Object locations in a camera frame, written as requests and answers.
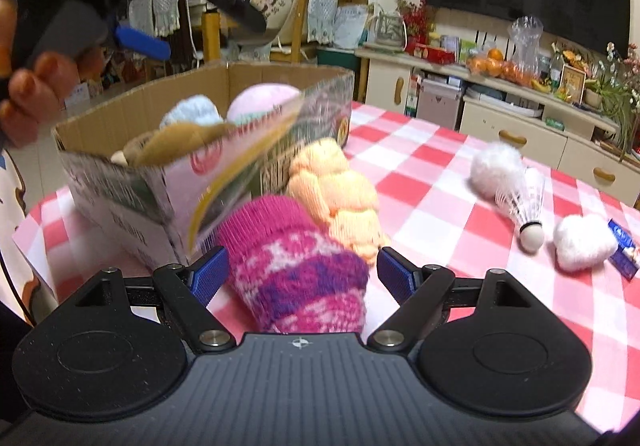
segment finger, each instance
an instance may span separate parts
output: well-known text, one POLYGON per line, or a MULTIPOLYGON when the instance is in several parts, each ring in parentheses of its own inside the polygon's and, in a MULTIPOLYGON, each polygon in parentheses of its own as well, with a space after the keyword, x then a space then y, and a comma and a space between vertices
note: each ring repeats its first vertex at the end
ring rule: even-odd
POLYGON ((0 103, 0 128, 16 146, 22 147, 38 138, 38 123, 8 100, 0 103))
POLYGON ((17 21, 15 0, 0 0, 0 77, 11 75, 11 49, 17 21))
POLYGON ((59 99, 51 87, 30 70, 18 70, 12 76, 9 81, 9 100, 38 122, 52 119, 60 109, 59 99))
POLYGON ((80 83, 75 61, 53 52, 45 52, 41 55, 36 61, 33 72, 53 90, 58 98, 58 105, 61 105, 80 83))
POLYGON ((99 47, 91 48, 78 60, 80 79, 95 79, 104 70, 104 55, 99 47))

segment framed photo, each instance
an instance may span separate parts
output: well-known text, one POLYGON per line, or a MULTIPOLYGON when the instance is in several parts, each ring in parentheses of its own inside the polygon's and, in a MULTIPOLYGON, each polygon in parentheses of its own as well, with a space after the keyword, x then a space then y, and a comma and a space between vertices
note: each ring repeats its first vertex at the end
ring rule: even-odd
POLYGON ((560 87, 564 86, 567 95, 571 96, 571 102, 582 103, 582 92, 584 92, 584 82, 587 74, 566 64, 562 68, 560 76, 560 87))

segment tv stand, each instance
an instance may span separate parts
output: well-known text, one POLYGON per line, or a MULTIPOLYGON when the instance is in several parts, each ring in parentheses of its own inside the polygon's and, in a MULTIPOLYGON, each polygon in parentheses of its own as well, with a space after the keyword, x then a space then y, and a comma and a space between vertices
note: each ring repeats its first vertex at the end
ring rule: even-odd
POLYGON ((439 65, 408 54, 385 54, 359 49, 360 82, 366 83, 358 99, 366 104, 404 115, 412 68, 454 76, 539 103, 542 120, 518 115, 469 96, 463 97, 460 133, 486 142, 502 141, 524 156, 590 184, 621 202, 633 206, 640 195, 640 163, 618 162, 618 158, 591 142, 596 128, 616 133, 611 119, 587 112, 550 94, 523 88, 503 79, 477 76, 465 67, 439 65), (547 126, 548 117, 564 123, 564 131, 547 126))

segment drawer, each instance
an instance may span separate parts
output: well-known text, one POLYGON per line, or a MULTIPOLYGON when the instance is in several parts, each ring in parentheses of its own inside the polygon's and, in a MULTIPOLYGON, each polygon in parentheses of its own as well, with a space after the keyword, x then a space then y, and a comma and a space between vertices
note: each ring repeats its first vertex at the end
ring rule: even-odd
POLYGON ((569 139, 558 170, 604 191, 627 206, 640 193, 640 170, 635 171, 591 145, 569 139))
POLYGON ((567 140, 542 126, 471 101, 465 101, 460 133, 486 142, 506 142, 525 157, 553 169, 560 164, 567 140))
POLYGON ((404 115, 411 67, 371 60, 366 104, 404 115))

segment white pompom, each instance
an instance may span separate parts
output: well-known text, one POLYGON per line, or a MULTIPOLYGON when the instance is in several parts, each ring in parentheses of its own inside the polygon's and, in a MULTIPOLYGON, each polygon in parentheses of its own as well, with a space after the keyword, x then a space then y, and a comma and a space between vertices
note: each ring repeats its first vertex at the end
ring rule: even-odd
POLYGON ((516 148, 494 142, 471 161, 470 180, 476 191, 486 199, 495 197, 498 188, 509 188, 523 176, 525 167, 516 148))
POLYGON ((576 272, 603 263, 618 249, 618 241, 607 221, 598 215, 569 215, 554 231, 560 269, 576 272))

